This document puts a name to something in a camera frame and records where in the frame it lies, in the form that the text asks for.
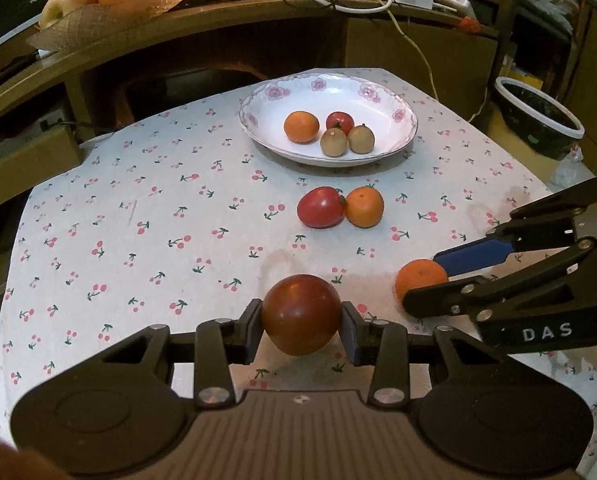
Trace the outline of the orange tangerine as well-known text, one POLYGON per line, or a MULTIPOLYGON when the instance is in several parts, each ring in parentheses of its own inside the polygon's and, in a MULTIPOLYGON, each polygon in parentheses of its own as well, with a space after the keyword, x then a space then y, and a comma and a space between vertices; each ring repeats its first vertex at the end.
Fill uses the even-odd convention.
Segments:
POLYGON ((370 186, 361 186, 346 196, 346 218, 354 226, 369 229, 382 219, 384 200, 379 191, 370 186))
POLYGON ((394 289, 401 304, 410 290, 447 282, 448 275, 443 266, 433 260, 416 259, 399 269, 399 273, 396 274, 394 289))
POLYGON ((317 138, 319 120, 312 113, 296 110, 285 118, 283 130, 288 139, 294 143, 311 143, 317 138))

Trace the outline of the large dark red tomato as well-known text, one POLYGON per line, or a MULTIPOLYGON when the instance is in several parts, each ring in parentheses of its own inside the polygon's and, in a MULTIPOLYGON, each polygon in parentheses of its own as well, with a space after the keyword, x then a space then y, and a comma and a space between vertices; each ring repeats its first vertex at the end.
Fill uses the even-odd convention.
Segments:
POLYGON ((295 274, 268 290, 262 307, 264 330, 288 356, 309 356, 323 348, 342 324, 342 301, 318 276, 295 274))

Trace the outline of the red tomato back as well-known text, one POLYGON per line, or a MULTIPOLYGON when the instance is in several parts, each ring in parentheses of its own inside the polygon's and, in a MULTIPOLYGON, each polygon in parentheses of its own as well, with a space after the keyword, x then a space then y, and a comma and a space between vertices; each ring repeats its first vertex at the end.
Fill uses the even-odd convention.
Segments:
POLYGON ((345 217, 345 198, 335 188, 320 186, 301 198, 296 213, 308 228, 331 228, 345 217))

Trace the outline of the brown kiwi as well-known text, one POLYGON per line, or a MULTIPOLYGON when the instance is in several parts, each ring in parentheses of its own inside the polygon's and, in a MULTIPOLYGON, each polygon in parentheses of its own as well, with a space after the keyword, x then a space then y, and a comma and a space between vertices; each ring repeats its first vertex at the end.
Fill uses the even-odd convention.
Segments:
POLYGON ((320 148, 328 157, 341 157, 349 149, 349 141, 340 128, 327 129, 320 138, 320 148))
POLYGON ((349 149, 356 154, 369 154, 375 147, 376 138, 365 124, 357 125, 347 133, 349 149))

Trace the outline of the small red tomato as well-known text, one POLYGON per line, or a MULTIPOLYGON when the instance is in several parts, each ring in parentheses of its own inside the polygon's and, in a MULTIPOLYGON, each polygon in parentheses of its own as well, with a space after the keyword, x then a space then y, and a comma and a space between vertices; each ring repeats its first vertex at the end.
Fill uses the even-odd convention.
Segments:
POLYGON ((345 134, 349 134, 349 131, 351 131, 354 127, 355 122, 353 117, 345 112, 340 112, 339 110, 330 113, 326 119, 327 129, 338 128, 341 129, 345 134))

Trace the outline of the orange tangerine front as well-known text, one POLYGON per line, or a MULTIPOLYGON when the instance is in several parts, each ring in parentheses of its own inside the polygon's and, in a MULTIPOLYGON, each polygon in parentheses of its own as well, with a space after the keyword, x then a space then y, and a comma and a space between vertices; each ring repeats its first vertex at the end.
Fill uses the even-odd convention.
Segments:
POLYGON ((285 118, 283 130, 288 139, 294 143, 311 143, 317 138, 319 120, 312 113, 296 110, 285 118))

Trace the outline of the yellow trash bin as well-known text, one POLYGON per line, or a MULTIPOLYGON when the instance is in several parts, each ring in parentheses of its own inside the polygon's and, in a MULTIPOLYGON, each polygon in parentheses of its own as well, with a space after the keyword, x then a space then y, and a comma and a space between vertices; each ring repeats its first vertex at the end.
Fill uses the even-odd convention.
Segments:
POLYGON ((474 125, 547 183, 585 128, 570 110, 526 82, 500 76, 474 125))

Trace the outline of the cherry print tablecloth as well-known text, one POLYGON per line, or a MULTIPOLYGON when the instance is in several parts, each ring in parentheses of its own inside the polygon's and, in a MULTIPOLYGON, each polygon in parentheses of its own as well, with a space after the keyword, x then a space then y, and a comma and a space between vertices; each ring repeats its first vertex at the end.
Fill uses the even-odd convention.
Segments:
POLYGON ((153 323, 189 332, 277 281, 329 281, 365 318, 404 322, 397 271, 469 242, 543 180, 477 128, 385 70, 363 77, 419 120, 401 154, 331 170, 244 132, 239 89, 101 136, 30 193, 0 312, 0 440, 21 396, 153 323))

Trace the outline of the small orange object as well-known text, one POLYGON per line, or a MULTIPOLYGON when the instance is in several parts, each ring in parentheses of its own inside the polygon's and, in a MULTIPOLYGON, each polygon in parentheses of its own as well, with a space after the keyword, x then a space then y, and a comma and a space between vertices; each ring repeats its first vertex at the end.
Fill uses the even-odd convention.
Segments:
POLYGON ((460 30, 460 32, 464 32, 465 34, 479 34, 482 30, 482 25, 476 18, 470 18, 469 16, 464 16, 460 22, 457 24, 456 28, 460 30))

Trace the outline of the white floral plate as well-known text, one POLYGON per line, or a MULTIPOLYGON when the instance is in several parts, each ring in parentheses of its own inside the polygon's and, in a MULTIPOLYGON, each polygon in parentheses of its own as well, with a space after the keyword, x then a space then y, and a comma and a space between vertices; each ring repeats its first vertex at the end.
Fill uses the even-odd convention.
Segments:
POLYGON ((308 72, 261 84, 239 110, 263 148, 309 166, 372 164, 413 141, 419 120, 394 91, 368 79, 308 72))

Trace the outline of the white adapter box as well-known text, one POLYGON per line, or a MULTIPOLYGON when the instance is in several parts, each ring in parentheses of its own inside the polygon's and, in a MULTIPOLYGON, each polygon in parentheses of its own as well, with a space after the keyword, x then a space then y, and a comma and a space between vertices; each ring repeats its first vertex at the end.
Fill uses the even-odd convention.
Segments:
POLYGON ((476 21, 477 16, 474 13, 473 6, 469 0, 435 0, 442 6, 449 6, 451 9, 457 11, 457 13, 463 18, 472 18, 476 21))

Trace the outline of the wooden tv cabinet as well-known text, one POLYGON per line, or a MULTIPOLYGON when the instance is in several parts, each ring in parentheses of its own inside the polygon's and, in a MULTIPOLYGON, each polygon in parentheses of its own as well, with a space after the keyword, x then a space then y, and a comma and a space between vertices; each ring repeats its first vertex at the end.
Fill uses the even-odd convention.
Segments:
POLYGON ((24 322, 97 304, 144 312, 180 310, 215 298, 256 296, 292 273, 367 272, 386 278, 410 254, 426 254, 468 229, 459 196, 464 169, 448 155, 482 142, 480 133, 408 82, 384 70, 355 70, 407 100, 418 117, 413 146, 360 167, 314 167, 263 148, 245 132, 240 105, 285 73, 292 55, 338 39, 338 18, 240 24, 181 38, 129 57, 189 61, 239 77, 228 92, 142 117, 89 144, 56 127, 9 159, 11 183, 34 178, 0 211, 0 309, 24 322), (344 198, 379 191, 381 221, 369 229, 346 218, 327 229, 304 226, 301 198, 320 186, 344 198))

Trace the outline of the glass fruit tray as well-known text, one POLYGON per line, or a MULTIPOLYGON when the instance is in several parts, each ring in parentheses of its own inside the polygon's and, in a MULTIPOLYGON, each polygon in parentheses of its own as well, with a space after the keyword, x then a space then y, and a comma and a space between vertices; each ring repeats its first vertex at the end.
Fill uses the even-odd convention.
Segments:
POLYGON ((124 0, 87 4, 26 39, 35 49, 56 52, 76 50, 122 30, 146 23, 182 0, 124 0))

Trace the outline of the pale apple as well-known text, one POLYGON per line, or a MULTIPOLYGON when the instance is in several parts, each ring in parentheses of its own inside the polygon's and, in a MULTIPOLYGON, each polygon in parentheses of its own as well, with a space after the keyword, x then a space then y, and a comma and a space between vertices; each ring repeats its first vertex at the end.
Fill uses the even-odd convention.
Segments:
POLYGON ((39 28, 46 29, 74 10, 97 2, 98 0, 48 0, 40 14, 39 28))

